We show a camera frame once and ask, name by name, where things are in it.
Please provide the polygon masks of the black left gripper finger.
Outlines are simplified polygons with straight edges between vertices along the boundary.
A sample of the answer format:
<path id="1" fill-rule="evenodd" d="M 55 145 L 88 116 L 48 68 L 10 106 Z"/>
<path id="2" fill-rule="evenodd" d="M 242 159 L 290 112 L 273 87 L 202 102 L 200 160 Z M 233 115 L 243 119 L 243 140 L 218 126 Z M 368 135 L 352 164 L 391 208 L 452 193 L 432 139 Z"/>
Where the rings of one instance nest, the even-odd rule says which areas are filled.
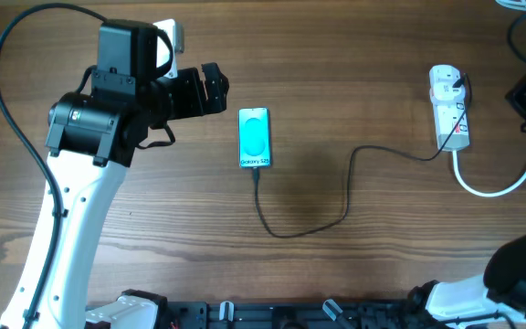
<path id="1" fill-rule="evenodd" d="M 205 74 L 205 89 L 207 94 L 228 94 L 229 81 L 215 62 L 201 65 Z"/>
<path id="2" fill-rule="evenodd" d="M 206 91 L 205 114 L 215 114 L 226 110 L 226 91 L 211 89 Z"/>

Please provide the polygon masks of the turquoise screen smartphone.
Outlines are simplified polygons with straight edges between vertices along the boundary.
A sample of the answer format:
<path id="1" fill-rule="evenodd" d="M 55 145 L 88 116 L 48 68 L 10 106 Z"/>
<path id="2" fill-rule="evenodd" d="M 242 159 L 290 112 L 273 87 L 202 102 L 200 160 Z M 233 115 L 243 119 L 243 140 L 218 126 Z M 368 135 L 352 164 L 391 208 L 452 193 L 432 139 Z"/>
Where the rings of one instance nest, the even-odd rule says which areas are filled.
<path id="1" fill-rule="evenodd" d="M 271 166 L 271 138 L 268 108 L 238 111 L 238 157 L 241 168 Z"/>

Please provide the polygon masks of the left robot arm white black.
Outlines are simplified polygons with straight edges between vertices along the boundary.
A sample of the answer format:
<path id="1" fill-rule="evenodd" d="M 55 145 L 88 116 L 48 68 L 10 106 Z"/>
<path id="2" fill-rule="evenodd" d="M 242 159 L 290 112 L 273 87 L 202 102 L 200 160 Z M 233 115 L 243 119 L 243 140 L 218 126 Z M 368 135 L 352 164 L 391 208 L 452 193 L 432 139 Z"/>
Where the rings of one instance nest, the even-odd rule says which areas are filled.
<path id="1" fill-rule="evenodd" d="M 107 19 L 98 58 L 50 109 L 41 164 L 46 190 L 2 328 L 84 328 L 89 276 L 110 205 L 151 130 L 226 109 L 215 63 L 178 69 L 183 27 Z"/>

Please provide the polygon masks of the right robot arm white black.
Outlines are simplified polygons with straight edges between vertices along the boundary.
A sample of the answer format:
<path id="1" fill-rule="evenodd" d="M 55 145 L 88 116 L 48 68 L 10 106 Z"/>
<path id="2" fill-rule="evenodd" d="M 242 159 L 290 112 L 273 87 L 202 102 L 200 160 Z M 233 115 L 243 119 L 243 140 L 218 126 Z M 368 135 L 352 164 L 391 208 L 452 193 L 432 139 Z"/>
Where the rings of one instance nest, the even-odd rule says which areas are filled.
<path id="1" fill-rule="evenodd" d="M 404 315 L 404 324 L 416 328 L 486 328 L 500 321 L 511 328 L 526 324 L 526 235 L 499 248 L 481 275 L 415 287 Z"/>

